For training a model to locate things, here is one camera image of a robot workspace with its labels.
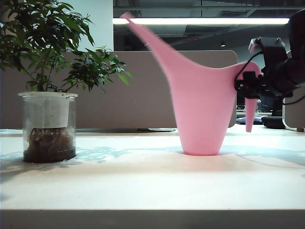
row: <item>pink watering can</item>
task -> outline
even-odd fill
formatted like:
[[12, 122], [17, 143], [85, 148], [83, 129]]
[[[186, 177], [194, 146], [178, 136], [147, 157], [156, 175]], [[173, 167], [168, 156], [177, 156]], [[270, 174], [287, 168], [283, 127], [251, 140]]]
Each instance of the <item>pink watering can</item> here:
[[[236, 100], [234, 78], [245, 63], [225, 68], [197, 64], [176, 52], [149, 29], [133, 23], [130, 20], [132, 17], [129, 13], [121, 16], [127, 19], [127, 26], [153, 52], [169, 82], [184, 152], [195, 156], [217, 155]], [[260, 73], [254, 62], [250, 62], [243, 71]], [[256, 99], [245, 100], [247, 132], [252, 129], [256, 103]]]

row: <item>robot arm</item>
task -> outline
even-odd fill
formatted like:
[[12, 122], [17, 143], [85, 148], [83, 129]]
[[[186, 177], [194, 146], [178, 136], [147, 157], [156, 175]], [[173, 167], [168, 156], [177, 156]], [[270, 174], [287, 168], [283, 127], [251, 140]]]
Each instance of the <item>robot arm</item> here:
[[249, 51], [263, 54], [265, 67], [259, 76], [254, 72], [244, 72], [243, 79], [236, 78], [234, 86], [239, 94], [246, 98], [285, 98], [292, 97], [296, 88], [305, 85], [304, 24], [305, 10], [289, 20], [291, 58], [288, 58], [280, 38], [259, 37], [251, 40]]

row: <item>green leaves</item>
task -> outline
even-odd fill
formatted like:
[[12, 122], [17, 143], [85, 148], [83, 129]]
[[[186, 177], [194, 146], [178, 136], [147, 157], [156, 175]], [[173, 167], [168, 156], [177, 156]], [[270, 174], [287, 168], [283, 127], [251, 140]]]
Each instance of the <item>green leaves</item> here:
[[[1, 1], [11, 18], [0, 23], [0, 69], [12, 67], [29, 76], [27, 87], [31, 90], [67, 92], [81, 85], [89, 91], [98, 87], [105, 92], [102, 86], [113, 83], [114, 76], [129, 85], [127, 77], [132, 74], [110, 50], [78, 50], [81, 35], [94, 45], [89, 15], [83, 17], [73, 12], [70, 4], [57, 0]], [[73, 62], [62, 55], [67, 48], [76, 55]], [[61, 88], [53, 85], [54, 72], [66, 67], [70, 72]]]
[[129, 82], [128, 82], [127, 78], [126, 78], [123, 74], [118, 73], [118, 76], [120, 77], [120, 79], [121, 79], [125, 84], [129, 85]]

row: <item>watering can spout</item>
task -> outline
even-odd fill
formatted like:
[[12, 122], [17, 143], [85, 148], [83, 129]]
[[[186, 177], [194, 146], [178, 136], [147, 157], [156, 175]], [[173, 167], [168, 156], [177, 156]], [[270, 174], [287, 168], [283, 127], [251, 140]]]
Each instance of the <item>watering can spout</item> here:
[[158, 61], [162, 70], [165, 72], [167, 79], [170, 81], [170, 75], [167, 74], [171, 69], [174, 69], [177, 65], [191, 62], [188, 58], [177, 52], [169, 44], [160, 39], [156, 34], [151, 32], [146, 27], [138, 25], [132, 22], [133, 16], [130, 13], [124, 13], [120, 18], [126, 19], [129, 24], [129, 29], [135, 33], [145, 46], [152, 51], [153, 56]]

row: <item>clear plastic pot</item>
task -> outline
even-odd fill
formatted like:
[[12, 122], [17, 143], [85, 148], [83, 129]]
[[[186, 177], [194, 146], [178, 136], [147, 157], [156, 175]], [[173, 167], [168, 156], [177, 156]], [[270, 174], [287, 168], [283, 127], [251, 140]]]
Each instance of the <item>clear plastic pot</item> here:
[[23, 92], [23, 160], [58, 162], [75, 156], [77, 94]]

